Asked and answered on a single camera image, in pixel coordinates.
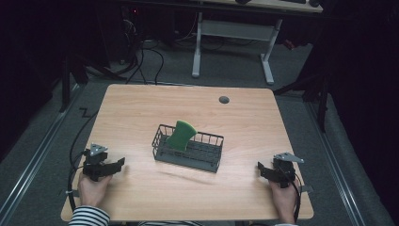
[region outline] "black and white striped sleeve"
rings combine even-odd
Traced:
[[[108,214],[99,208],[83,205],[73,211],[70,226],[107,226]]]

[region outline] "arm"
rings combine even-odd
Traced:
[[[273,192],[273,202],[279,213],[279,220],[282,223],[295,225],[294,211],[296,205],[296,191],[292,185],[280,188],[278,183],[269,181]]]
[[[73,211],[72,220],[69,225],[98,225],[107,226],[109,216],[98,208],[105,196],[106,187],[112,176],[106,176],[99,182],[93,182],[83,173],[79,175],[79,196],[81,206]]]

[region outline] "light wood tabletop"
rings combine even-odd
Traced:
[[[220,103],[221,96],[229,103]],[[174,126],[177,120],[224,137],[217,173],[154,160],[152,141],[159,124]],[[257,163],[272,168],[274,154],[293,153],[270,89],[111,85],[88,148],[91,143],[108,148],[108,162],[126,158],[101,205],[115,221],[278,218]],[[303,193],[299,218],[312,216]],[[68,200],[61,217],[72,217]]]
[[[201,0],[202,2],[211,2],[218,4],[235,4],[239,5],[235,2],[235,0]],[[306,1],[305,4],[293,3],[281,0],[251,0],[244,5],[240,5],[243,7],[256,7],[256,8],[273,8],[273,9],[282,9],[282,10],[292,10],[298,12],[323,12],[323,8],[318,6],[317,8],[312,7],[309,4],[309,0]]]

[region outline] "green sponge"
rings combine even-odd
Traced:
[[[173,134],[167,138],[167,144],[173,149],[184,152],[188,141],[196,133],[197,130],[188,122],[177,121]]]

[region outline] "hand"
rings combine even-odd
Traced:
[[[99,182],[94,182],[81,172],[78,183],[81,205],[98,207],[105,196],[106,187],[111,179],[112,175],[104,177]]]
[[[273,192],[273,202],[279,212],[279,220],[283,223],[295,224],[294,211],[296,205],[296,191],[293,185],[280,188],[279,183],[269,181]]]

